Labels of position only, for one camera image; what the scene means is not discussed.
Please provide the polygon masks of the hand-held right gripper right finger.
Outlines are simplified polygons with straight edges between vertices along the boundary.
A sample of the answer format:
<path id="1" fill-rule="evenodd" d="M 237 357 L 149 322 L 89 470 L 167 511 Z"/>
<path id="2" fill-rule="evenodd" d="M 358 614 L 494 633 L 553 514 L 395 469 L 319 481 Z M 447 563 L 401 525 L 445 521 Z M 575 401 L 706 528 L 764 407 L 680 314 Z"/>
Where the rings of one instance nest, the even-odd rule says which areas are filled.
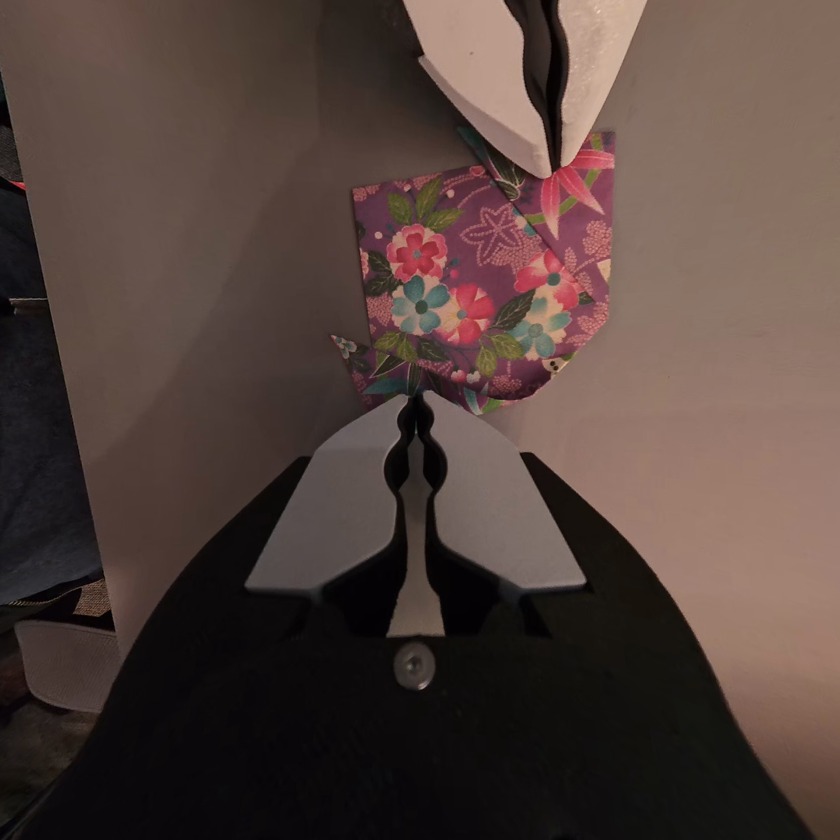
<path id="1" fill-rule="evenodd" d="M 585 574 L 522 454 L 441 395 L 420 397 L 427 578 L 447 636 L 475 636 L 498 605 L 525 624 L 535 596 L 585 589 Z"/>

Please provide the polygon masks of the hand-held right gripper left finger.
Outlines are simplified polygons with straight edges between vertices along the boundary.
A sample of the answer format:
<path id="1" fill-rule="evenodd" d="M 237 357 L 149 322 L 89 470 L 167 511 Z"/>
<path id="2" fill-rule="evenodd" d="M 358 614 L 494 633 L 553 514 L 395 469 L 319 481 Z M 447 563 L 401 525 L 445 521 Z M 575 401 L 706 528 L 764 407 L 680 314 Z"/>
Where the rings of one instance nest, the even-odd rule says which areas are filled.
<path id="1" fill-rule="evenodd" d="M 415 401 L 398 395 L 352 421 L 310 458 L 245 583 L 304 601 L 355 636 L 385 637 L 407 573 L 401 488 Z"/>

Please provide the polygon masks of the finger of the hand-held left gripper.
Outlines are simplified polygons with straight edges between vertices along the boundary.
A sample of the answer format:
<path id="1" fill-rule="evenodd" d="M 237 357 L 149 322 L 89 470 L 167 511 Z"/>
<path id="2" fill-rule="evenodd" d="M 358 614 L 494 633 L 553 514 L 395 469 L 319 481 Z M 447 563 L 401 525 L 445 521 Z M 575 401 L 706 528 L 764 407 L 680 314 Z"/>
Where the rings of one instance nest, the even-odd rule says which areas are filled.
<path id="1" fill-rule="evenodd" d="M 572 163 L 613 87 L 645 1 L 559 1 L 568 53 L 560 102 L 560 165 Z"/>
<path id="2" fill-rule="evenodd" d="M 405 1 L 419 64 L 489 145 L 527 173 L 552 173 L 550 139 L 529 96 L 522 24 L 503 1 Z"/>

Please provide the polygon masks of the purple floral origami paper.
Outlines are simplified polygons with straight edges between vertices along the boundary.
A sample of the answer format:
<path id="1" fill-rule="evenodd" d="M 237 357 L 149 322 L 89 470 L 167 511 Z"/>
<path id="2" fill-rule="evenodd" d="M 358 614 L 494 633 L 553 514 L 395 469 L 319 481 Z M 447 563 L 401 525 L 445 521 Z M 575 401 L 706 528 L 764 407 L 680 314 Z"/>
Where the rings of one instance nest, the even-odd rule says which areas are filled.
<path id="1" fill-rule="evenodd" d="M 420 392 L 475 415 L 522 402 L 608 319 L 614 132 L 545 179 L 459 134 L 477 163 L 353 189 L 370 338 L 332 341 L 365 411 Z"/>

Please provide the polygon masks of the white rounded plastic part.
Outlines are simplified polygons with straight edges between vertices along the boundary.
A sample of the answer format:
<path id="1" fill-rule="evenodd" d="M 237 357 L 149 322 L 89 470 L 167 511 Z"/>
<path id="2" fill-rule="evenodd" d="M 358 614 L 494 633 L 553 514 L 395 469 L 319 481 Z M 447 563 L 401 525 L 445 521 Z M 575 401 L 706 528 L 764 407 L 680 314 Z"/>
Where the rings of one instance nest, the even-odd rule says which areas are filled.
<path id="1" fill-rule="evenodd" d="M 31 695 L 69 711 L 100 714 L 122 665 L 114 630 L 31 619 L 14 626 Z"/>

